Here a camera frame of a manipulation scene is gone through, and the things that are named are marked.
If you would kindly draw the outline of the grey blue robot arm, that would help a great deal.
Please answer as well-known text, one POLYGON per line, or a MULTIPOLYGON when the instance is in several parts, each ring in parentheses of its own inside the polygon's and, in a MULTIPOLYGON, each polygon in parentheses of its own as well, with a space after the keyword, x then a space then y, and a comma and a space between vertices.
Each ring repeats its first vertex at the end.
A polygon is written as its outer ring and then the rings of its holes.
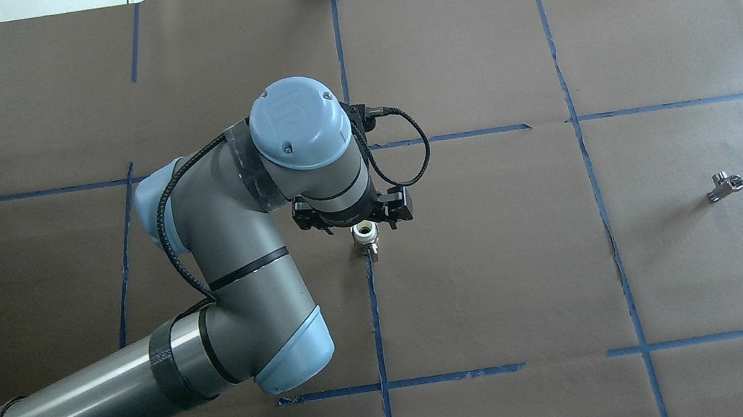
POLYGON ((141 181, 133 202, 201 301, 143 340, 37 393, 0 417, 172 417, 252 379, 269 395, 327 366, 333 338, 271 213, 300 229, 412 219, 407 183, 385 193, 366 135, 396 107, 344 103, 303 76, 265 88, 251 113, 141 181))

